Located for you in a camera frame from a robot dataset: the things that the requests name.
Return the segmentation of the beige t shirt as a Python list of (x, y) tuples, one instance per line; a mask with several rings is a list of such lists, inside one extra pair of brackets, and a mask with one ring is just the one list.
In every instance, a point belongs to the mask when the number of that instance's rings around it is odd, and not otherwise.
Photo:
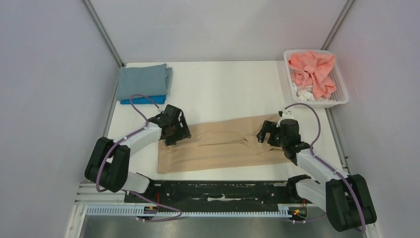
[(191, 125), (191, 138), (166, 146), (159, 142), (157, 172), (169, 174), (200, 170), (288, 163), (280, 147), (259, 143), (264, 121), (276, 114)]

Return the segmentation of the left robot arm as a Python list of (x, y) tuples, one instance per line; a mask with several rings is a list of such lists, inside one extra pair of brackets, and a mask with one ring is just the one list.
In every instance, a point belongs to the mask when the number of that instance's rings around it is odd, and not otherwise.
[(151, 179), (129, 171), (130, 159), (146, 146), (163, 141), (165, 146), (191, 138), (183, 111), (173, 105), (145, 120), (137, 130), (119, 139), (101, 137), (96, 141), (84, 176), (94, 182), (100, 192), (134, 191), (143, 202), (151, 202), (156, 194)]

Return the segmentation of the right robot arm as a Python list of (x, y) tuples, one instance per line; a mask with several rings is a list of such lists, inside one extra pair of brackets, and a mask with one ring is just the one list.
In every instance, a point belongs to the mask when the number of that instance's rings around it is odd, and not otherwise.
[(365, 178), (350, 175), (319, 157), (313, 147), (301, 140), (294, 119), (264, 121), (257, 134), (259, 143), (280, 147), (287, 159), (309, 175), (287, 181), (286, 196), (292, 202), (312, 202), (326, 213), (332, 227), (343, 232), (377, 221), (376, 210)]

